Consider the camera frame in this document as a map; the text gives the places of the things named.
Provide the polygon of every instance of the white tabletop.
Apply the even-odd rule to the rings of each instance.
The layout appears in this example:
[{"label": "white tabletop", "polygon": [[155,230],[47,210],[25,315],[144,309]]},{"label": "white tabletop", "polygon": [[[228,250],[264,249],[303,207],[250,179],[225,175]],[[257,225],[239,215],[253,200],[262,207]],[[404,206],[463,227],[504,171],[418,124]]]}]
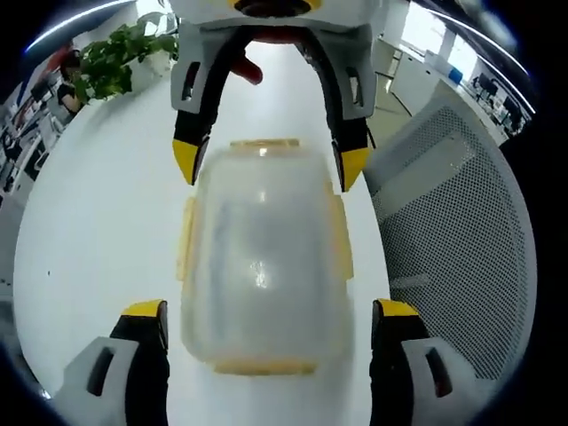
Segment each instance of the white tabletop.
[{"label": "white tabletop", "polygon": [[[230,76],[208,153],[242,138],[299,138],[328,158],[337,185],[320,83],[292,46],[253,43],[257,87]],[[128,305],[169,302],[171,425],[368,424],[371,311],[389,297],[383,246],[359,177],[343,196],[354,258],[353,351],[307,377],[216,375],[179,337],[176,257],[186,198],[171,149],[176,114],[168,79],[147,91],[93,102],[70,123],[28,199],[15,259],[22,350],[51,394],[65,365],[108,335]]]}]

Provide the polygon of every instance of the clear plastic box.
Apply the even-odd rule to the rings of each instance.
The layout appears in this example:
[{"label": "clear plastic box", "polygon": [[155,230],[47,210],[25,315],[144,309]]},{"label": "clear plastic box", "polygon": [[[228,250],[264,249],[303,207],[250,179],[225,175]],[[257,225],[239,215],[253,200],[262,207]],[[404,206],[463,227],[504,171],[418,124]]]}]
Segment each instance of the clear plastic box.
[{"label": "clear plastic box", "polygon": [[322,156],[297,146],[236,146],[209,159],[185,253],[190,353],[244,375],[306,374],[341,353],[336,198]]}]

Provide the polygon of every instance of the mesh chair back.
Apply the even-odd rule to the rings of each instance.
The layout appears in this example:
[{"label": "mesh chair back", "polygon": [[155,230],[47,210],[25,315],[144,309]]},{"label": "mesh chair back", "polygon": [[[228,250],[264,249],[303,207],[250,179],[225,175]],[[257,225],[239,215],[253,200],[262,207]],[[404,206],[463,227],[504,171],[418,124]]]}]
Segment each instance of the mesh chair back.
[{"label": "mesh chair back", "polygon": [[532,328],[536,258],[495,141],[457,95],[433,99],[373,153],[365,177],[392,298],[415,306],[479,379],[502,379]]}]

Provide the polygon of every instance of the wall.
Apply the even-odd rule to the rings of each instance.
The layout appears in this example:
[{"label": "wall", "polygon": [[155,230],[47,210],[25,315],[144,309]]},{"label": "wall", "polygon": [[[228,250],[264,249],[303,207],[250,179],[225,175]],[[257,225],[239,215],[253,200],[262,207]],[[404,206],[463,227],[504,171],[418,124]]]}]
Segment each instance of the wall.
[{"label": "wall", "polygon": [[113,31],[122,24],[133,25],[140,16],[149,12],[171,11],[170,5],[166,3],[166,7],[161,7],[157,0],[138,0],[136,3],[125,6],[109,20],[103,22],[99,27],[92,31],[82,33],[73,39],[73,45],[76,49],[81,50],[92,42],[106,40]]},{"label": "wall", "polygon": [[444,33],[444,40],[442,40],[442,45],[440,46],[440,52],[438,53],[438,56],[443,60],[448,60],[450,53],[452,53],[454,42],[455,33],[446,28],[446,32]]},{"label": "wall", "polygon": [[375,17],[374,34],[382,36],[384,42],[398,47],[405,27],[410,3],[407,0],[384,0],[384,12]]},{"label": "wall", "polygon": [[122,24],[132,25],[136,22],[137,19],[137,4],[130,4],[128,6],[125,6],[110,19],[103,22],[99,27],[75,37],[73,39],[73,45],[76,49],[81,50],[92,42],[106,40],[111,35],[111,33]]}]

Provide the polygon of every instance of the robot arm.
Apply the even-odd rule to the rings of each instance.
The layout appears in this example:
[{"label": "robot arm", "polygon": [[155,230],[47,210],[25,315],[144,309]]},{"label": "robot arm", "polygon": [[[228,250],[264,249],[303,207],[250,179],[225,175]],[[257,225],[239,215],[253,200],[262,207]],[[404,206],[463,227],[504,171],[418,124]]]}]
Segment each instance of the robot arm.
[{"label": "robot arm", "polygon": [[[366,118],[374,112],[376,80],[369,23],[347,13],[347,25],[341,24],[337,11],[372,11],[380,2],[350,2],[347,9],[345,3],[172,1],[181,17],[179,61],[171,76],[171,103],[177,109],[173,149],[188,184],[197,179],[231,65],[260,32],[288,27],[320,78],[340,183],[349,190],[369,154]],[[201,14],[192,15],[197,4]],[[209,20],[215,13],[223,18]]]}]

